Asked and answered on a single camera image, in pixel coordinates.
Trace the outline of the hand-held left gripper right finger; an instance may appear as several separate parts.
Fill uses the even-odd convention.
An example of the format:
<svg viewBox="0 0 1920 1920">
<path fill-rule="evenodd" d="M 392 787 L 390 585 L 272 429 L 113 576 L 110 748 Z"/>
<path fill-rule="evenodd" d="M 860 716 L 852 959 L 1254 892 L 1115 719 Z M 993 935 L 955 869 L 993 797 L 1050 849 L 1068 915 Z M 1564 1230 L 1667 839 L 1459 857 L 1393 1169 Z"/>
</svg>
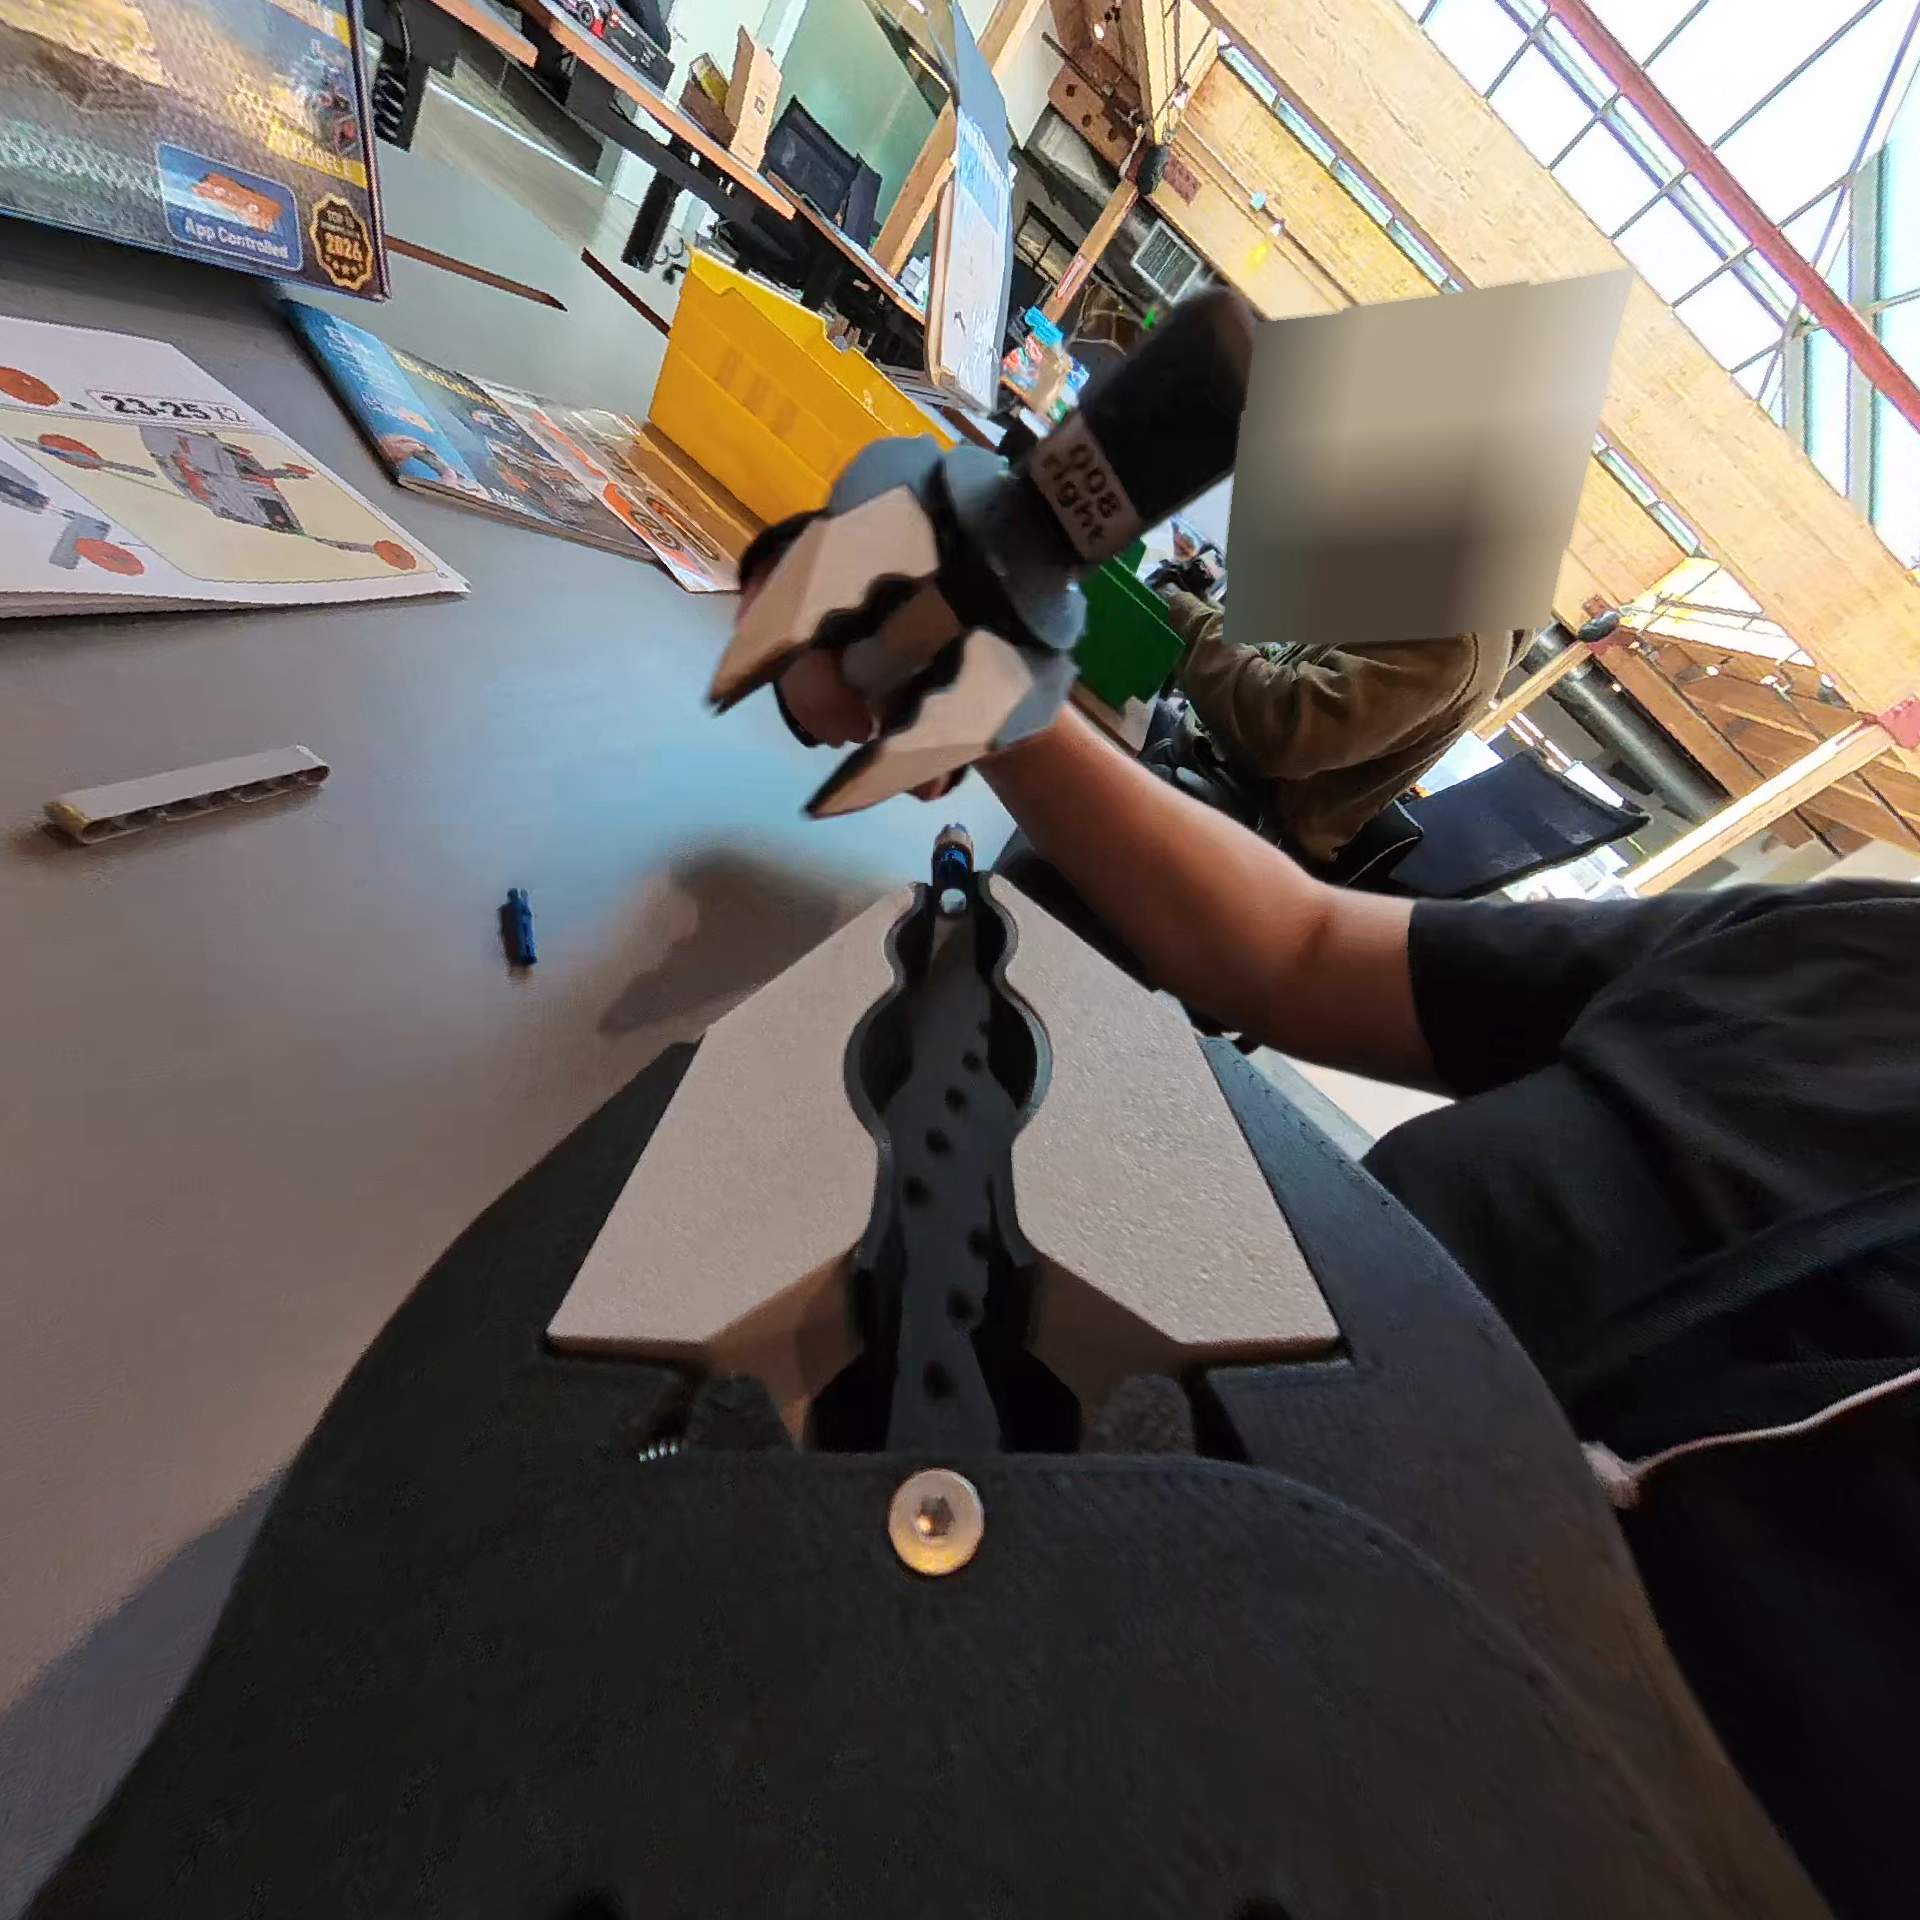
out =
<svg viewBox="0 0 1920 1920">
<path fill-rule="evenodd" d="M 1084 1435 L 1139 1376 L 1335 1357 L 1337 1318 L 1186 1016 L 1009 880 L 984 885 L 1042 1055 L 1012 1143 L 1024 1343 Z"/>
</svg>

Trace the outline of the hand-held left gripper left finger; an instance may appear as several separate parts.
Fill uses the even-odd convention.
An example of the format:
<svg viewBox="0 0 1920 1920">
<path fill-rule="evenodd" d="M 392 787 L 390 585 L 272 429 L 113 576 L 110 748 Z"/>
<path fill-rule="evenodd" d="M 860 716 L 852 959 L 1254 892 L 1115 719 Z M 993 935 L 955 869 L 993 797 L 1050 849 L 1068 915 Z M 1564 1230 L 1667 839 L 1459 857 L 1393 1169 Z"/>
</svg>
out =
<svg viewBox="0 0 1920 1920">
<path fill-rule="evenodd" d="M 857 1355 L 849 1270 L 879 1145 L 849 1093 L 849 1045 L 896 991 L 898 886 L 722 1015 L 547 1325 L 563 1353 L 754 1376 L 802 1438 Z"/>
</svg>

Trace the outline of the person's right forearm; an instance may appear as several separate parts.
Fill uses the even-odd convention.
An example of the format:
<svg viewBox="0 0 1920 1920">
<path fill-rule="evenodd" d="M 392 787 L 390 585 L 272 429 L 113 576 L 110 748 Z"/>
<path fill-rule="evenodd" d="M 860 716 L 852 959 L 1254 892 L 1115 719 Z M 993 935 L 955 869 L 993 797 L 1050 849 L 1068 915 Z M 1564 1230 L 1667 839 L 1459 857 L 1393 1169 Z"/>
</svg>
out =
<svg viewBox="0 0 1920 1920">
<path fill-rule="evenodd" d="M 1414 902 L 1312 877 L 1072 709 L 979 773 L 1159 988 L 1291 1059 L 1442 1088 L 1410 980 Z"/>
</svg>

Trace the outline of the grey desk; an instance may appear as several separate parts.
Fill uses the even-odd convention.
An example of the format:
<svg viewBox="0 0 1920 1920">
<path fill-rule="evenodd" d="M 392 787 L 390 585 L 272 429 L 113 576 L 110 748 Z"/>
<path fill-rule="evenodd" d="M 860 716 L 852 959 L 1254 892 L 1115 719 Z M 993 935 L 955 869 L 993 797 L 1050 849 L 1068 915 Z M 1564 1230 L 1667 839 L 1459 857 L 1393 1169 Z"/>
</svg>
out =
<svg viewBox="0 0 1920 1920">
<path fill-rule="evenodd" d="M 4 625 L 4 1728 L 113 1744 L 441 1247 L 938 820 L 1009 822 L 979 781 L 804 820 L 826 761 L 704 707 L 727 598 L 392 489 L 265 283 L 4 223 L 4 309 L 184 347 L 470 583 Z M 41 819 L 295 744 L 322 787 L 95 848 Z"/>
</svg>

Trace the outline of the person's right hand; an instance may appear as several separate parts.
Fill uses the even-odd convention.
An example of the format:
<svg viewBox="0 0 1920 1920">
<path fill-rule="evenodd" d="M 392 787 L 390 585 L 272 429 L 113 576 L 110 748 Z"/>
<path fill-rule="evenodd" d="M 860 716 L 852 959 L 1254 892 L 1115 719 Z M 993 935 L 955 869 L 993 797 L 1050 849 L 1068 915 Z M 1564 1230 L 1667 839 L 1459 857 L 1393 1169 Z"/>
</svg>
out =
<svg viewBox="0 0 1920 1920">
<path fill-rule="evenodd" d="M 776 700 L 796 739 L 810 748 L 856 749 L 880 731 L 880 710 L 863 673 L 880 657 L 879 639 L 799 648 L 776 678 Z"/>
</svg>

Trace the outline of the green plastic bin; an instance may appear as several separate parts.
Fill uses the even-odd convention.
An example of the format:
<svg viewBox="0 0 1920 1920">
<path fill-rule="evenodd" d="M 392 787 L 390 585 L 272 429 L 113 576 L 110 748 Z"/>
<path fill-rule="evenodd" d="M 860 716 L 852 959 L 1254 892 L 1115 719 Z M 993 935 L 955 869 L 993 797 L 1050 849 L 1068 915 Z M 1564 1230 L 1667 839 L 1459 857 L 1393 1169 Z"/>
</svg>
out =
<svg viewBox="0 0 1920 1920">
<path fill-rule="evenodd" d="M 1184 639 L 1159 595 L 1139 574 L 1145 542 L 1135 540 L 1079 583 L 1087 629 L 1072 646 L 1087 689 L 1111 709 L 1152 703 L 1177 673 Z"/>
</svg>

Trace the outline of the white sign board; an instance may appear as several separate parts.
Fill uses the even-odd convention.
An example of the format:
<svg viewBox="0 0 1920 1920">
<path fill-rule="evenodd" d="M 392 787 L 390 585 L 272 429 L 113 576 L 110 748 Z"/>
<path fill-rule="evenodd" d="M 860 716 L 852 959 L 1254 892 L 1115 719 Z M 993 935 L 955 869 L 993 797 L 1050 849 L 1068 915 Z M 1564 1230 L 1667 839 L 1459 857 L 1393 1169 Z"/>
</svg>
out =
<svg viewBox="0 0 1920 1920">
<path fill-rule="evenodd" d="M 950 177 L 934 220 L 926 373 L 950 400 L 991 414 L 1012 289 L 1012 137 L 1002 87 L 960 5 L 929 1 L 935 63 L 950 87 Z"/>
</svg>

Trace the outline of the black computer monitor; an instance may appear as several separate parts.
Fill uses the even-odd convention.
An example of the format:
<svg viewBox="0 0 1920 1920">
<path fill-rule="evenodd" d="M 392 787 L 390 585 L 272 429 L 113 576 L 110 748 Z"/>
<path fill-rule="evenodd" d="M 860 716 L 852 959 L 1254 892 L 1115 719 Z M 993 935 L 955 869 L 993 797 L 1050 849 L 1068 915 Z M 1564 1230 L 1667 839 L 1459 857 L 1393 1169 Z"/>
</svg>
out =
<svg viewBox="0 0 1920 1920">
<path fill-rule="evenodd" d="M 879 232 L 880 174 L 791 99 L 767 137 L 762 172 L 788 199 L 818 209 L 852 244 L 867 249 Z"/>
</svg>

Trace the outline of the blue closed booklet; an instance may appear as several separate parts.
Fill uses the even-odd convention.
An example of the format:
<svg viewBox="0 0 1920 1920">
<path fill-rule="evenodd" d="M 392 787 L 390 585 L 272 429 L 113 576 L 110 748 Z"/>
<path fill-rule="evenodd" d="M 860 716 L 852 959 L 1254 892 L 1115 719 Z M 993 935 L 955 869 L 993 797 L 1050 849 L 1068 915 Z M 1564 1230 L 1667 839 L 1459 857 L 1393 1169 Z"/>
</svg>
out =
<svg viewBox="0 0 1920 1920">
<path fill-rule="evenodd" d="M 569 469 L 491 390 L 308 302 L 281 299 L 279 310 L 400 489 L 627 559 L 654 557 L 609 508 L 606 486 Z"/>
</svg>

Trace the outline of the long wooden background table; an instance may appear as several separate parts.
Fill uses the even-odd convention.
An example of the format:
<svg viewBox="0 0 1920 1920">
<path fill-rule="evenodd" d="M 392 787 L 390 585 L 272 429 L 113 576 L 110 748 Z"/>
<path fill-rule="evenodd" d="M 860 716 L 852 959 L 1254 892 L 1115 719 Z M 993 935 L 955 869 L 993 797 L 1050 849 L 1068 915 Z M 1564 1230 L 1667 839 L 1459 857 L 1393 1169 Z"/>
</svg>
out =
<svg viewBox="0 0 1920 1920">
<path fill-rule="evenodd" d="M 762 212 L 811 232 L 816 259 L 802 278 L 808 302 L 831 303 L 844 287 L 865 283 L 903 321 L 923 327 L 923 303 L 827 212 L 735 155 L 563 5 L 432 1 L 428 13 L 438 29 L 457 28 L 484 40 L 510 69 L 532 75 L 571 124 L 654 172 L 619 254 L 625 267 L 649 271 L 674 206 L 696 199 L 731 223 L 750 223 Z"/>
</svg>

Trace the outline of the brown cardboard box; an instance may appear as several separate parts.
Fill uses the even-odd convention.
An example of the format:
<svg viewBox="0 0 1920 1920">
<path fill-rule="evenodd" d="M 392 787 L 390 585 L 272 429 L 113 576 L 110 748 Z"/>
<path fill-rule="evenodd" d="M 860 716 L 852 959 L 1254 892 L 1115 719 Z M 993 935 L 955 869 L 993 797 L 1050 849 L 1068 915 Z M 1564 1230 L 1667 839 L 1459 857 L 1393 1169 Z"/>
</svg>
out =
<svg viewBox="0 0 1920 1920">
<path fill-rule="evenodd" d="M 689 62 L 680 107 L 735 159 L 762 168 L 777 117 L 782 69 L 747 28 L 737 29 L 731 63 L 699 53 Z"/>
</svg>

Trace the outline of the black mesh chair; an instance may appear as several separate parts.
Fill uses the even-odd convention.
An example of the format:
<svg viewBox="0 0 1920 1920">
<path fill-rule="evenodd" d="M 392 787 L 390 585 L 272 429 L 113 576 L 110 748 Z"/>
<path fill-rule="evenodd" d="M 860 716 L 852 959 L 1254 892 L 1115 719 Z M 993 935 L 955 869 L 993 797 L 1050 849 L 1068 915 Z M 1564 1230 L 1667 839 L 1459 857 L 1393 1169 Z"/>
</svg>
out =
<svg viewBox="0 0 1920 1920">
<path fill-rule="evenodd" d="M 1649 822 L 1644 807 L 1599 797 L 1522 751 L 1438 793 L 1393 800 L 1335 854 L 1329 880 L 1410 900 L 1475 900 Z"/>
</svg>

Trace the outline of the person's dark clothing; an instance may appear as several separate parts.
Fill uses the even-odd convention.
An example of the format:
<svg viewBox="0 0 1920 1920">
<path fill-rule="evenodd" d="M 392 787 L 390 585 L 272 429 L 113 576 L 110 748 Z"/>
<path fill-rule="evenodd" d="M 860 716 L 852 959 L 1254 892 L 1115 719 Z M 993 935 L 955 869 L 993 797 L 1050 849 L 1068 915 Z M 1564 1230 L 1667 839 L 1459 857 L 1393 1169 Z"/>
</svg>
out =
<svg viewBox="0 0 1920 1920">
<path fill-rule="evenodd" d="M 1364 1165 L 1503 1315 L 1835 1916 L 1918 1908 L 1916 888 L 1428 902 Z"/>
</svg>

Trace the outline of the open instruction booklet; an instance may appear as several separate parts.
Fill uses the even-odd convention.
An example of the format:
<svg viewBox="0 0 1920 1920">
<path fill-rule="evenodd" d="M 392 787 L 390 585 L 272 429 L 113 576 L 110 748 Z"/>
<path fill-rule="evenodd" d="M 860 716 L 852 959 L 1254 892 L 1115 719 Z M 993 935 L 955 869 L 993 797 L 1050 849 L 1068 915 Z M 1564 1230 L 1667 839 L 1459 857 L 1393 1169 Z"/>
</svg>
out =
<svg viewBox="0 0 1920 1920">
<path fill-rule="evenodd" d="M 3 319 L 3 617 L 374 606 L 466 590 L 178 347 Z"/>
</svg>

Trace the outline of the grey perforated beam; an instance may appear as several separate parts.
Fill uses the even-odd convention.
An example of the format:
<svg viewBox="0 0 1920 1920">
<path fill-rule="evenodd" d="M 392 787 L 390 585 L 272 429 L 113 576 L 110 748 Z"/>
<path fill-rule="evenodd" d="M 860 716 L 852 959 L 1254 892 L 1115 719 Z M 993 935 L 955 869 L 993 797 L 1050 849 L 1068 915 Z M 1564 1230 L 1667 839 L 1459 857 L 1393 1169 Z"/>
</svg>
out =
<svg viewBox="0 0 1920 1920">
<path fill-rule="evenodd" d="M 304 793 L 322 787 L 329 773 L 329 764 L 308 748 L 279 748 L 76 789 L 44 801 L 41 819 L 64 841 L 95 848 L 135 831 L 192 822 L 222 808 Z"/>
</svg>

